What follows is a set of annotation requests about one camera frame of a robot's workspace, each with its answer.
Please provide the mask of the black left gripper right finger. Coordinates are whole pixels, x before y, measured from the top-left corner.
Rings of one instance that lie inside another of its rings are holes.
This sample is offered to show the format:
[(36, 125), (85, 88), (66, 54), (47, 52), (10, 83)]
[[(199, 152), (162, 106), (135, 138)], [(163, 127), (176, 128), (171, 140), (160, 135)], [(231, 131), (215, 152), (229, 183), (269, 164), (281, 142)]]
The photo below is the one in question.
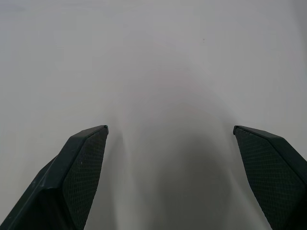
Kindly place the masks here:
[(307, 228), (307, 162), (283, 138), (234, 126), (249, 186), (273, 230)]

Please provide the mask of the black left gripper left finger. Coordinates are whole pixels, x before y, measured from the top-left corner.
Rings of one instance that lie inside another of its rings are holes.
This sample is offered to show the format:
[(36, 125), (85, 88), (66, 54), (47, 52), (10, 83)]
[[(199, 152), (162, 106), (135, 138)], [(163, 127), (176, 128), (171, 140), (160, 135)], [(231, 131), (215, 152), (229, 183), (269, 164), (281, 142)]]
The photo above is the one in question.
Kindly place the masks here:
[(83, 230), (97, 191), (108, 126), (71, 136), (7, 215), (2, 230)]

